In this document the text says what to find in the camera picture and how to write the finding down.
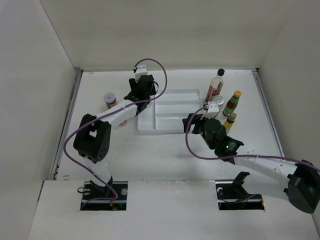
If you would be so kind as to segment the small gold-cap bottle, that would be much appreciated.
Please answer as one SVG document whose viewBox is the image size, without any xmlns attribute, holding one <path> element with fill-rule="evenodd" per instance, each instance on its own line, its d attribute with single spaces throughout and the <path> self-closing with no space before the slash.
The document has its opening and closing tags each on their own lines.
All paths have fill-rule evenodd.
<svg viewBox="0 0 320 240">
<path fill-rule="evenodd" d="M 235 119 L 237 117 L 237 114 L 236 113 L 231 113 L 230 116 L 225 120 L 223 126 L 225 128 L 225 131 L 228 133 L 230 131 L 230 129 L 232 128 L 234 122 L 235 122 Z"/>
</svg>

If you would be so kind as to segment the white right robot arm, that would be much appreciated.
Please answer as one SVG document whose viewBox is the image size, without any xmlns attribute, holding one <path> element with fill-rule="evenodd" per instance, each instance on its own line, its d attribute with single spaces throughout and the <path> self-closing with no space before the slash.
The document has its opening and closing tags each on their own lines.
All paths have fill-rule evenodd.
<svg viewBox="0 0 320 240">
<path fill-rule="evenodd" d="M 214 160 L 252 169 L 280 184 L 288 201 L 298 210 L 312 214 L 320 202 L 320 170 L 307 160 L 271 156 L 247 148 L 227 135 L 225 127 L 213 118 L 191 113 L 182 120 L 183 132 L 200 135 L 214 151 Z"/>
</svg>

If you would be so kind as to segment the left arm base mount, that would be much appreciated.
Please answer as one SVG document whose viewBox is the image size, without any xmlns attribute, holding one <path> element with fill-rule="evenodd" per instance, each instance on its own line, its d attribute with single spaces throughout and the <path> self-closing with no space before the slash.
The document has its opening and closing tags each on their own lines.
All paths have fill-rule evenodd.
<svg viewBox="0 0 320 240">
<path fill-rule="evenodd" d="M 128 187 L 127 181 L 109 180 L 108 184 L 117 193 L 112 192 L 107 186 L 99 186 L 92 180 L 85 181 L 77 189 L 81 194 L 81 211 L 125 211 L 127 209 Z"/>
</svg>

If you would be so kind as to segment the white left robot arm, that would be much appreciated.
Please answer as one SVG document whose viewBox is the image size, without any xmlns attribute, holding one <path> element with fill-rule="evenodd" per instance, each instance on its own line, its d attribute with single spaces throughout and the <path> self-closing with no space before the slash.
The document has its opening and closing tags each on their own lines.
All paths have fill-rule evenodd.
<svg viewBox="0 0 320 240">
<path fill-rule="evenodd" d="M 93 168 L 94 172 L 103 169 L 98 166 L 98 163 L 109 151 L 112 129 L 144 111 L 151 97 L 156 95 L 158 87 L 151 74 L 141 75 L 139 80 L 131 78 L 129 85 L 131 91 L 122 102 L 98 115 L 87 113 L 81 119 L 80 127 L 108 114 L 107 117 L 91 123 L 76 133 L 73 141 L 73 148 L 84 158 L 87 166 Z"/>
</svg>

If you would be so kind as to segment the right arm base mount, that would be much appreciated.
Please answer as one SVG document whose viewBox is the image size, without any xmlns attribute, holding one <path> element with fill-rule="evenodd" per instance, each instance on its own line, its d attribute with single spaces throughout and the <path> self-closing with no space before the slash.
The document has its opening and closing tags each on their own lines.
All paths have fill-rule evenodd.
<svg viewBox="0 0 320 240">
<path fill-rule="evenodd" d="M 215 181 L 217 204 L 220 211 L 265 210 L 261 194 L 250 194 L 244 187 L 249 172 L 241 171 L 235 179 Z"/>
</svg>

